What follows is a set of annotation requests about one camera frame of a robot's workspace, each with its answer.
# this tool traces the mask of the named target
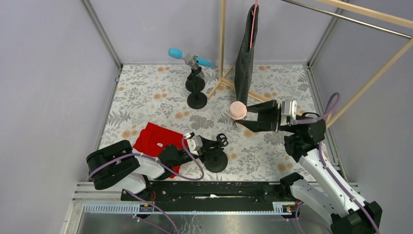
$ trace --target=wooden frame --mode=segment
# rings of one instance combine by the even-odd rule
[[[209,92],[207,96],[208,99],[210,99],[212,95],[214,95],[214,93],[216,92],[217,88],[220,85],[225,85],[225,86],[228,86],[229,88],[235,89],[234,82],[226,78],[226,76],[228,76],[229,72],[232,70],[232,68],[234,68],[234,66],[231,65],[224,74],[225,12],[226,12],[226,0],[221,0],[220,58],[219,58],[218,83],[216,83],[214,88],[211,90],[211,92]],[[271,100],[270,98],[264,97],[263,95],[257,92],[254,92],[252,90],[248,91],[248,96],[252,97],[255,100],[262,101],[262,102]]]
[[[400,17],[392,16],[382,12],[374,11],[368,8],[356,6],[350,3],[338,1],[338,0],[314,0],[322,2],[331,6],[335,6],[344,10],[352,11],[361,15],[369,16],[382,21],[394,23],[397,25],[405,26],[408,28],[413,28],[413,21],[408,19],[403,19]],[[215,87],[208,94],[208,99],[216,92],[218,86],[225,85],[230,88],[235,88],[234,83],[226,78],[229,72],[234,67],[233,65],[224,74],[224,38],[225,38],[225,12],[226,12],[226,0],[221,0],[221,25],[220,25],[220,58],[219,58],[219,79]],[[366,92],[387,70],[406,52],[410,47],[413,46],[413,39],[410,39],[380,70],[367,82],[359,92],[351,98],[351,100],[333,117],[330,115],[327,119],[327,128],[330,127],[340,116],[347,111],[351,105],[354,104],[363,94]],[[269,101],[271,98],[264,97],[254,91],[249,91],[248,96],[256,99],[258,101]]]

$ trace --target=small black stand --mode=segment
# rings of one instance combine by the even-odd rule
[[[207,104],[207,96],[201,93],[201,90],[205,88],[205,81],[198,77],[201,69],[201,67],[196,70],[191,69],[191,74],[187,77],[185,83],[187,90],[192,92],[187,98],[188,106],[195,110],[201,109]]]
[[[200,159],[208,171],[213,173],[222,172],[228,165],[228,157],[224,153],[224,147],[228,145],[228,138],[225,134],[220,133],[216,139],[217,140],[214,141],[201,136],[202,147],[199,150],[201,153],[199,155],[192,154],[194,158]],[[173,166],[180,166],[192,161],[192,158],[185,150],[178,150],[175,145],[167,145],[159,154],[158,158],[164,165],[171,169]],[[171,175],[171,172],[165,171],[155,180],[164,180]]]

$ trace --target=gray wall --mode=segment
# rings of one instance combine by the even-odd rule
[[[116,67],[79,0],[0,1],[0,233],[56,234]]]
[[[179,62],[169,47],[219,59],[220,0],[92,0],[124,63]],[[225,61],[235,62],[253,0],[228,0]],[[302,0],[323,9],[333,7]],[[280,0],[261,0],[255,62],[308,61],[330,17]]]
[[[354,0],[351,3],[413,20],[411,0]],[[345,13],[396,31],[413,30]],[[407,42],[406,39],[340,21],[314,65],[324,104],[339,91],[341,107]],[[383,233],[410,233],[413,48],[333,124],[350,180],[383,208]]]

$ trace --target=red cloth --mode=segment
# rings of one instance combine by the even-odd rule
[[[175,145],[179,150],[183,149],[184,147],[182,147],[181,143],[183,137],[184,135],[180,133],[153,123],[148,123],[146,128],[139,134],[133,148],[151,157],[158,157],[167,145]],[[172,166],[172,169],[176,173],[179,173],[180,167],[181,166]]]

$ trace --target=black garment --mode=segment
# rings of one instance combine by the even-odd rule
[[[255,5],[252,5],[248,11],[246,26],[245,26],[245,33],[243,42],[241,43],[241,48],[238,53],[237,61],[235,62],[235,93],[237,95],[237,101],[240,101],[247,105],[248,101],[248,90],[251,86],[251,79],[252,79],[252,65],[254,60],[254,45],[255,45],[255,38],[257,36],[257,29],[258,29],[258,9],[255,13],[255,21],[254,21],[254,33],[252,37],[252,46],[249,49],[249,44],[251,42],[251,28],[252,28],[252,19],[253,15],[251,12],[254,11]]]

